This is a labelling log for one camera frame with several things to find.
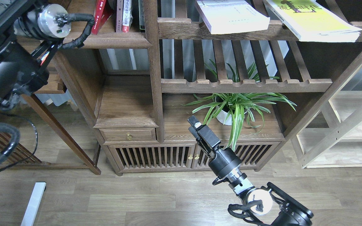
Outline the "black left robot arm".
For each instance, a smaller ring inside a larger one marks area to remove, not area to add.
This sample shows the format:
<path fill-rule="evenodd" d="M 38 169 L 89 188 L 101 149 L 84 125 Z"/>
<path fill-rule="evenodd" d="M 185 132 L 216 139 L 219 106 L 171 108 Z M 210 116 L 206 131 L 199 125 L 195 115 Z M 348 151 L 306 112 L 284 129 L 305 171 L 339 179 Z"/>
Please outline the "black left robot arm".
<path fill-rule="evenodd" d="M 15 0 L 0 13 L 0 109 L 12 109 L 21 94 L 47 84 L 47 66 L 57 50 L 80 48 L 94 15 L 68 13 L 47 0 Z"/>

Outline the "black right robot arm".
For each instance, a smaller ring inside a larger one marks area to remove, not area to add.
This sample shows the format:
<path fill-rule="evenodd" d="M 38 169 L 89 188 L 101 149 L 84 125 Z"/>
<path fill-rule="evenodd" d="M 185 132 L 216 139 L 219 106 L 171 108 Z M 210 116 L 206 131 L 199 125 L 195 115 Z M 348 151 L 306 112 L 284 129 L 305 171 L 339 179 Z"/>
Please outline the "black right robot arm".
<path fill-rule="evenodd" d="M 187 120 L 189 131 L 196 138 L 198 145 L 209 158 L 209 167 L 217 176 L 213 185 L 228 182 L 242 204 L 230 204 L 228 213 L 247 223 L 264 226 L 258 215 L 270 212 L 273 203 L 277 203 L 280 212 L 273 220 L 273 226 L 311 226 L 313 212 L 293 199 L 273 183 L 256 188 L 240 171 L 242 161 L 230 148 L 221 148 L 220 140 L 214 132 L 203 125 L 195 116 Z"/>

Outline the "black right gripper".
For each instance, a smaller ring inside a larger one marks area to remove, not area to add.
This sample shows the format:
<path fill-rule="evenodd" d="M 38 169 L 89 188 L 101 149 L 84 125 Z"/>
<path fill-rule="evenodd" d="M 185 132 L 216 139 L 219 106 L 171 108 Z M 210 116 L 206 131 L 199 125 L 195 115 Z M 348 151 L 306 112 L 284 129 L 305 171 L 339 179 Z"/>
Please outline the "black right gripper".
<path fill-rule="evenodd" d="M 221 148 L 219 138 L 207 125 L 202 125 L 195 115 L 190 116 L 187 122 L 190 124 L 190 133 L 210 159 L 209 167 L 217 176 L 214 182 L 241 182 L 241 160 L 233 150 Z"/>

